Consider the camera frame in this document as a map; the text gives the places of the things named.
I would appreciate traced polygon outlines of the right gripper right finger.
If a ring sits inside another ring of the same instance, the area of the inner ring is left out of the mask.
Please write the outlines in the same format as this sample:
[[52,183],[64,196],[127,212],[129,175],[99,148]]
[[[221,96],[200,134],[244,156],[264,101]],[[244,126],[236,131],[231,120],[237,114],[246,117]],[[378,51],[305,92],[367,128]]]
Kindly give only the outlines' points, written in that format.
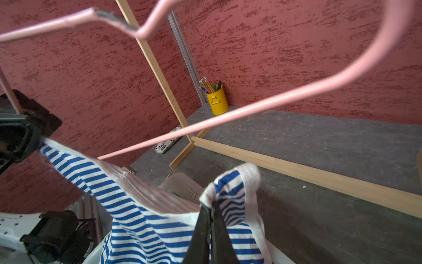
[[213,264],[239,264],[219,205],[212,203],[211,242]]

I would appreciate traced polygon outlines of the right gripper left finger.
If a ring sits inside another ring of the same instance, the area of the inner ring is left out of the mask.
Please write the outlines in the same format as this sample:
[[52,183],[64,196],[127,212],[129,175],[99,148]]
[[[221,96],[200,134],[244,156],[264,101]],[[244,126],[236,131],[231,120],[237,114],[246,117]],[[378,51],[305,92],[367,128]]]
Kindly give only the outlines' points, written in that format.
[[189,248],[182,264],[208,264],[211,233],[210,209],[201,205]]

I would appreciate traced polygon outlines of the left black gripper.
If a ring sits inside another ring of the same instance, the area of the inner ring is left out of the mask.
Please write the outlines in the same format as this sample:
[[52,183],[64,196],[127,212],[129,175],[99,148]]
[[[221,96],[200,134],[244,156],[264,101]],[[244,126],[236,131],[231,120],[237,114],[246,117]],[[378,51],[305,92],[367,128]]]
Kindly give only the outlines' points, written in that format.
[[23,114],[17,114],[6,94],[1,95],[1,173],[25,161],[40,146],[41,137],[51,136],[62,120],[22,92],[13,90]]

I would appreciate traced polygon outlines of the striped tank top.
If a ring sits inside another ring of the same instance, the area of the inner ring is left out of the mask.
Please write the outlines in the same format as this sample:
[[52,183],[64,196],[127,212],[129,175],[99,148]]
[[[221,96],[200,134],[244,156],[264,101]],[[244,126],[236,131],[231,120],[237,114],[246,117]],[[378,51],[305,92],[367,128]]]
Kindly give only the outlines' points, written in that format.
[[254,164],[245,163],[218,176],[196,204],[54,140],[44,138],[39,151],[63,178],[95,197],[112,216],[101,264],[182,263],[200,207],[212,204],[221,210],[239,262],[271,263],[257,205],[261,176]]

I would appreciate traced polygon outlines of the pink wire hanger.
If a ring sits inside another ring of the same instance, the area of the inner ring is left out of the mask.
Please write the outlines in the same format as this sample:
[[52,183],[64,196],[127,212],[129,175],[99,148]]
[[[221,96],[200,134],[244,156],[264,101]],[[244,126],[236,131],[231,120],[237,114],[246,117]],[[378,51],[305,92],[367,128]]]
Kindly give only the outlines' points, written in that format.
[[[383,1],[190,1],[177,17],[201,76],[244,106],[329,77],[379,29]],[[419,124],[422,3],[397,48],[343,89],[284,106],[325,116]],[[101,156],[177,125],[136,40],[92,23],[1,45],[11,87],[62,119],[54,139]]]

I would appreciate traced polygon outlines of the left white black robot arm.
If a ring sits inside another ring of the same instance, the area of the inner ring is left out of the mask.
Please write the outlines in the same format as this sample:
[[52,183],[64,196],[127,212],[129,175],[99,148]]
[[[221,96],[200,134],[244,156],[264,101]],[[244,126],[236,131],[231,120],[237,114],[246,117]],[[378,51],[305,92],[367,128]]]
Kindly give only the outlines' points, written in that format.
[[[1,95],[1,173],[27,159],[40,136],[50,136],[62,124],[35,100],[13,93],[24,112],[17,114]],[[89,195],[64,211],[1,213],[3,264],[97,264],[102,239],[98,204]]]

